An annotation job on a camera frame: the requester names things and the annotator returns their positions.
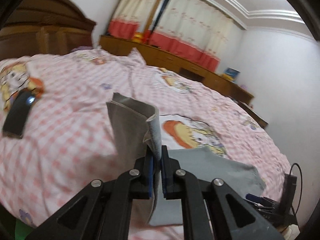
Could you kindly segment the grey pants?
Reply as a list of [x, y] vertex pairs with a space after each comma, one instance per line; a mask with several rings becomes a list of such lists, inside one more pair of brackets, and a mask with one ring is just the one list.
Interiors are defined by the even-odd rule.
[[[155, 161], [156, 172], [151, 200], [136, 201], [137, 219], [151, 226], [181, 224], [180, 202], [165, 200], [160, 187], [162, 142], [158, 109], [119, 93], [115, 93], [112, 100], [107, 102], [107, 109], [116, 149], [124, 168], [132, 169], [135, 161], [145, 156], [147, 147], [151, 148]], [[169, 155], [199, 179], [223, 179], [241, 197], [248, 193], [260, 195], [266, 187], [254, 166], [220, 157], [207, 146], [196, 150], [170, 150]]]

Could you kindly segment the pink checkered bed sheet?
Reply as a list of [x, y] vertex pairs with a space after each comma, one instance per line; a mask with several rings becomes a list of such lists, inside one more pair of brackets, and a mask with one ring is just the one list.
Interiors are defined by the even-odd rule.
[[37, 54], [1, 61], [7, 84], [40, 83], [21, 139], [1, 136], [1, 228], [25, 239], [93, 179], [124, 171], [107, 102], [120, 93], [159, 110], [162, 142], [170, 150], [209, 147], [251, 166], [258, 193], [279, 200], [290, 164], [267, 132], [230, 98], [168, 68], [148, 66], [132, 50]]

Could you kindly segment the blue box on cabinet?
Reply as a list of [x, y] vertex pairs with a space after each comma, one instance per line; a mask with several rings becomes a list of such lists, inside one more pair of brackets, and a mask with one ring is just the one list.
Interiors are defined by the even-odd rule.
[[227, 68], [221, 76], [226, 80], [234, 82], [239, 74], [240, 72], [238, 70]]

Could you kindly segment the long wooden low cabinet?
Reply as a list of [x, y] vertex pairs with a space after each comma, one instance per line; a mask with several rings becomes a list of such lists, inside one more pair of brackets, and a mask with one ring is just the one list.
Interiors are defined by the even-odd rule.
[[122, 38], [101, 35], [99, 44], [104, 50], [117, 56], [126, 56], [131, 52], [132, 48], [136, 48], [148, 66], [166, 68], [185, 78], [201, 82], [210, 89], [234, 100], [263, 129], [266, 129], [268, 126], [268, 123], [249, 107], [249, 103], [254, 98], [252, 94], [232, 81], [228, 81], [218, 74], [202, 68], [198, 64], [159, 48]]

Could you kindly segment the yellow toy on cabinet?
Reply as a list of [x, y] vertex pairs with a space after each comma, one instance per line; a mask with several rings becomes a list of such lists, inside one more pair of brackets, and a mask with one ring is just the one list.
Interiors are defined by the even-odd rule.
[[136, 43], [143, 43], [143, 38], [143, 33], [135, 32], [131, 40]]

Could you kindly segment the red and white curtain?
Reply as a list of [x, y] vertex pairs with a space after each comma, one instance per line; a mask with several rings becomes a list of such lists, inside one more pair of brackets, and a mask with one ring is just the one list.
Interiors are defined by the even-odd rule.
[[[107, 31], [130, 40], [144, 30], [156, 0], [120, 0]], [[156, 46], [216, 71], [233, 20], [201, 0], [169, 0], [155, 28], [145, 31]]]

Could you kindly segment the dark wooden headboard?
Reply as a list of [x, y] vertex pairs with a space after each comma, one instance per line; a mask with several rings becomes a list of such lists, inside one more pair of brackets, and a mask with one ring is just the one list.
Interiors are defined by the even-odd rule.
[[1, 59], [91, 47], [95, 25], [70, 0], [23, 0], [1, 29]]

